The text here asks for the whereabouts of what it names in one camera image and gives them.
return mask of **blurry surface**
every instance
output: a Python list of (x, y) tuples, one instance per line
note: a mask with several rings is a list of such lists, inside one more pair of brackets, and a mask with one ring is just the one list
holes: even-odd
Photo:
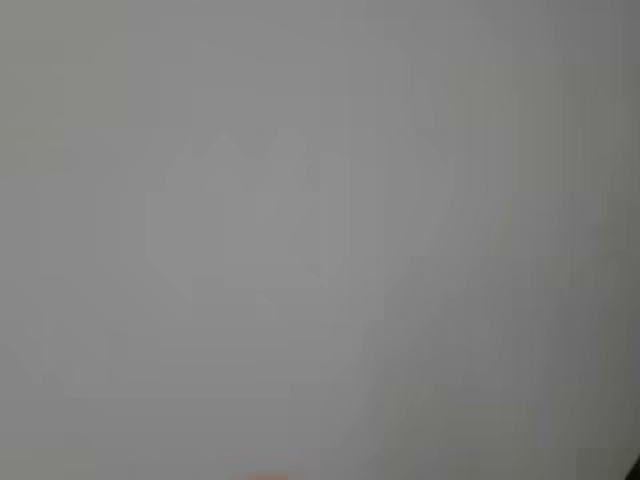
[(0, 476), (621, 478), (639, 24), (3, 2)]

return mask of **gray surface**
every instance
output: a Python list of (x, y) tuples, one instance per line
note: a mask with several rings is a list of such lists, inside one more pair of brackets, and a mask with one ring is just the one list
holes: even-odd
[(621, 478), (640, 20), (544, 3), (5, 0), (0, 477)]

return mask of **white wall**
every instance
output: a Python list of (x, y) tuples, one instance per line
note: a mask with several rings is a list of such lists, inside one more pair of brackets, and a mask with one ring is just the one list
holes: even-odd
[(3, 478), (621, 478), (638, 17), (541, 3), (3, 4)]

